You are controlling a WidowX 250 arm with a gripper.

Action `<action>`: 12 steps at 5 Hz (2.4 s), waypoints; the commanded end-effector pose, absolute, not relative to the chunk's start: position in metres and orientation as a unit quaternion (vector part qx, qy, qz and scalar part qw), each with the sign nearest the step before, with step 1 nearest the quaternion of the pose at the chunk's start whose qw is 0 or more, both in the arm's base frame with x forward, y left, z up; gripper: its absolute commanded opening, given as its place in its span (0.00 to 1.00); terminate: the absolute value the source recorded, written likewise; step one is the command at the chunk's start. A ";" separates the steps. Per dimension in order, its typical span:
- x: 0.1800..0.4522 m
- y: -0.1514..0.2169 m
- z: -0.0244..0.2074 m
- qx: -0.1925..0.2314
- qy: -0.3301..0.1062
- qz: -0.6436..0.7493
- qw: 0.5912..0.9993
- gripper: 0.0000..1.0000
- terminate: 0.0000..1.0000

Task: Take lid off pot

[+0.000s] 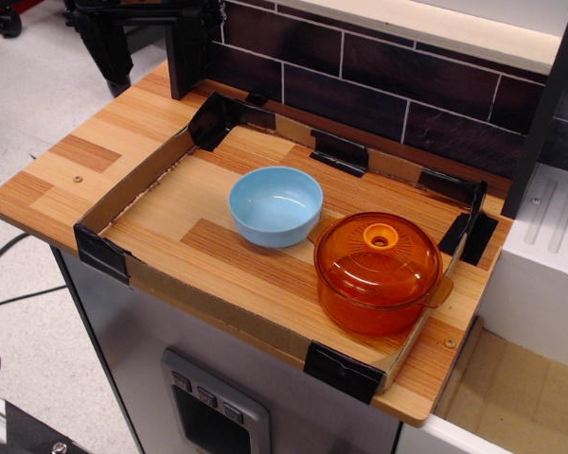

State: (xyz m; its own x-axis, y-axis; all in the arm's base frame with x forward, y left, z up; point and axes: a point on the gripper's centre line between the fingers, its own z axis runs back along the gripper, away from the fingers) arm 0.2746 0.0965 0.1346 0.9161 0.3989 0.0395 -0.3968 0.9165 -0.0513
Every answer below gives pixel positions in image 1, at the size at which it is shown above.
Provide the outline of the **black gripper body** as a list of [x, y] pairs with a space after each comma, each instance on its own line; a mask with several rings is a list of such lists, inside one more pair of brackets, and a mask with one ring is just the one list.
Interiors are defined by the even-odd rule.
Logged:
[[68, 26], [82, 17], [105, 18], [116, 25], [175, 25], [198, 18], [207, 29], [223, 23], [223, 1], [65, 1]]

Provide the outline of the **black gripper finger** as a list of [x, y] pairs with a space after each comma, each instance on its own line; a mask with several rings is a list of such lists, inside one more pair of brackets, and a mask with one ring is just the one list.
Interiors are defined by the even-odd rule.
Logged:
[[129, 86], [133, 61], [123, 27], [82, 21], [78, 32], [101, 75], [113, 86]]

